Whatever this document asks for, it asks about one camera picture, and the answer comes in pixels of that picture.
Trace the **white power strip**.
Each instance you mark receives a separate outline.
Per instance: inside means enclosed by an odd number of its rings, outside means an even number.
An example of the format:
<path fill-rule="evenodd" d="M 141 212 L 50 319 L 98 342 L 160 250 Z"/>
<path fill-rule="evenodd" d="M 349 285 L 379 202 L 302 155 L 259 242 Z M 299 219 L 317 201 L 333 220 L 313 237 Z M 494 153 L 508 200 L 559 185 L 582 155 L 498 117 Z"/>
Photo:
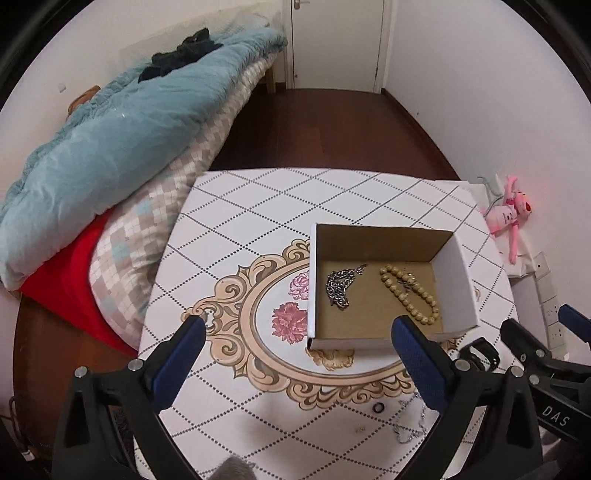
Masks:
<path fill-rule="evenodd" d="M 533 266 L 536 291 L 545 324 L 547 346 L 555 358 L 569 360 L 566 330 L 558 319 L 561 303 L 543 252 L 539 252 L 533 258 Z"/>

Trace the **checkered grey white blanket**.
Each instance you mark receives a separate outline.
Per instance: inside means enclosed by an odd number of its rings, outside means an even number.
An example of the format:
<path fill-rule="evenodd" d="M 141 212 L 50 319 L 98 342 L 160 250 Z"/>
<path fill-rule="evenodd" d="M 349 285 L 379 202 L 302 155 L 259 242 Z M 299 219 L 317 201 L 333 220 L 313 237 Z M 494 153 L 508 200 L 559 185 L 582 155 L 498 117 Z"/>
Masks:
<path fill-rule="evenodd" d="M 106 330 L 124 345 L 139 347 L 158 265 L 191 187 L 211 167 L 235 117 L 274 61 L 270 54 L 247 65 L 181 154 L 107 220 L 91 257 L 89 285 Z"/>

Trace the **white cardboard box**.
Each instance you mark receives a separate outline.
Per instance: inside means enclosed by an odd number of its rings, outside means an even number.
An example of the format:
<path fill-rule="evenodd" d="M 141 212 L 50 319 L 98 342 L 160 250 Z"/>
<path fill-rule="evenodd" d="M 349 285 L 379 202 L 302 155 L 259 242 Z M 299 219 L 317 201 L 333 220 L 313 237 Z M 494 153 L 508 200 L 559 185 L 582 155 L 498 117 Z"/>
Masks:
<path fill-rule="evenodd" d="M 308 275 L 311 350 L 390 349 L 399 316 L 438 342 L 479 324 L 468 263 L 449 230 L 318 223 Z"/>

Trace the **white patterned tablecloth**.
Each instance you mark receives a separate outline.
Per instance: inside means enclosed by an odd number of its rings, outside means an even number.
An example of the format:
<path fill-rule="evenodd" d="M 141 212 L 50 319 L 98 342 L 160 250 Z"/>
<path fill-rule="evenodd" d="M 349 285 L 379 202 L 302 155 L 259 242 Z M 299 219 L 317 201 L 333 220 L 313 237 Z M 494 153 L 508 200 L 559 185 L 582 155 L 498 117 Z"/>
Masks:
<path fill-rule="evenodd" d="M 183 205 L 141 333 L 148 356 L 190 314 L 208 339 L 162 422 L 201 477 L 230 456 L 259 479 L 392 479 L 436 420 L 394 356 L 310 352 L 308 256 L 318 223 L 455 232 L 480 324 L 516 313 L 474 200 L 443 181 L 352 170 L 207 173 Z"/>

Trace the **red sheet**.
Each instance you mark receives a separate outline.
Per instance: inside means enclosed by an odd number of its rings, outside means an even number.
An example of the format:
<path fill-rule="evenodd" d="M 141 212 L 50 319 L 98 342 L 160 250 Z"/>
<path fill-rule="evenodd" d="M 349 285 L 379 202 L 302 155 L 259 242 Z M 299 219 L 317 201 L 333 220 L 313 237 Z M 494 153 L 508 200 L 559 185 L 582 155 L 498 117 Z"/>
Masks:
<path fill-rule="evenodd" d="M 113 211 L 110 208 L 98 215 L 72 243 L 29 276 L 19 292 L 93 339 L 131 356 L 137 350 L 104 320 L 89 281 L 94 249 Z"/>

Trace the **pink panther plush toy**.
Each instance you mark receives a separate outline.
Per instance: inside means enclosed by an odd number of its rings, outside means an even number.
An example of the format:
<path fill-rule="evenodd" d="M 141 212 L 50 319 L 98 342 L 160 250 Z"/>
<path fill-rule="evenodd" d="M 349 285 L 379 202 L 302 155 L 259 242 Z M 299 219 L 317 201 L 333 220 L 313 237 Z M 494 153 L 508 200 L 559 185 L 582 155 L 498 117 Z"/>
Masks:
<path fill-rule="evenodd" d="M 511 265 L 517 263 L 520 226 L 532 211 L 527 195 L 518 186 L 518 177 L 513 175 L 506 177 L 504 193 L 497 194 L 496 199 L 483 211 L 491 234 L 509 234 L 508 259 Z"/>

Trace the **teal quilt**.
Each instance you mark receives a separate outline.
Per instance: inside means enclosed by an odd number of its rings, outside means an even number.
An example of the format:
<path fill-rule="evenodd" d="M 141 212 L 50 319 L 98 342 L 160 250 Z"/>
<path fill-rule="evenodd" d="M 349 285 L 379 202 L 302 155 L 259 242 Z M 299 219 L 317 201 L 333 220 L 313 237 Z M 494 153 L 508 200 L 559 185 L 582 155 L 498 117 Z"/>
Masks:
<path fill-rule="evenodd" d="M 1 206 L 1 283 L 17 290 L 93 219 L 174 160 L 228 99 L 245 68 L 286 45 L 273 27 L 219 39 L 163 77 L 137 66 L 78 107 L 31 153 Z"/>

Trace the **brown object behind quilt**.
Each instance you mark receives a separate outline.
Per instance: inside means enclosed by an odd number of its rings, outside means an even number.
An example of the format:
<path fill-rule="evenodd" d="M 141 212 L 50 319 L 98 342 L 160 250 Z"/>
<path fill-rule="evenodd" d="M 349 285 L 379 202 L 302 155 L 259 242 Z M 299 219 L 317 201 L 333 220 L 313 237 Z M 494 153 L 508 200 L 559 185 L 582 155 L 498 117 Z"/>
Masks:
<path fill-rule="evenodd" d="M 67 114 L 71 115 L 80 105 L 83 105 L 90 101 L 100 90 L 101 87 L 99 85 L 94 85 L 91 88 L 84 91 L 70 103 L 67 109 Z"/>

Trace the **black clothing on bed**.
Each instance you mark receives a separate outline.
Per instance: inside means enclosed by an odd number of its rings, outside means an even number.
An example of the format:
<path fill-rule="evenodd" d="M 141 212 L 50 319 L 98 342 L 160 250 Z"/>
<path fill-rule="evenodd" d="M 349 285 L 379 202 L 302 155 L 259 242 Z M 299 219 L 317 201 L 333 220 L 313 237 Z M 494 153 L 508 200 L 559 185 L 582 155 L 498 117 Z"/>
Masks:
<path fill-rule="evenodd" d="M 204 27 L 186 37 L 174 50 L 153 54 L 149 65 L 140 73 L 138 82 L 164 77 L 174 70 L 197 63 L 221 47 L 222 44 L 212 40 L 211 33 Z"/>

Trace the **white door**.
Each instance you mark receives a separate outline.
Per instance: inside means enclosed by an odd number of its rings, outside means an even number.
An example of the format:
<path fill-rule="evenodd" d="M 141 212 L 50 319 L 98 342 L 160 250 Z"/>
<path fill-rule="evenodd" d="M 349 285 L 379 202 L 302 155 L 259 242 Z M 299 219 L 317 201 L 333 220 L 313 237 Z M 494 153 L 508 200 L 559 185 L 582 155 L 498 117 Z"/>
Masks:
<path fill-rule="evenodd" d="M 392 1 L 284 1 L 291 89 L 378 93 L 382 89 Z"/>

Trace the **wooden bed frame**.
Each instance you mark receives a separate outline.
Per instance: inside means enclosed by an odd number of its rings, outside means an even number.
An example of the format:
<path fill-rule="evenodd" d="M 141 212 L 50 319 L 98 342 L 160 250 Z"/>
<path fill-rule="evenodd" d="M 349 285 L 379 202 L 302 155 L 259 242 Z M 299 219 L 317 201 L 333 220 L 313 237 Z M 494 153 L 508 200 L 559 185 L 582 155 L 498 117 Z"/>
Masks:
<path fill-rule="evenodd" d="M 263 76 L 263 84 L 266 86 L 266 92 L 270 95 L 276 94 L 276 63 L 279 57 L 269 60 L 269 68 L 266 69 L 266 73 Z"/>

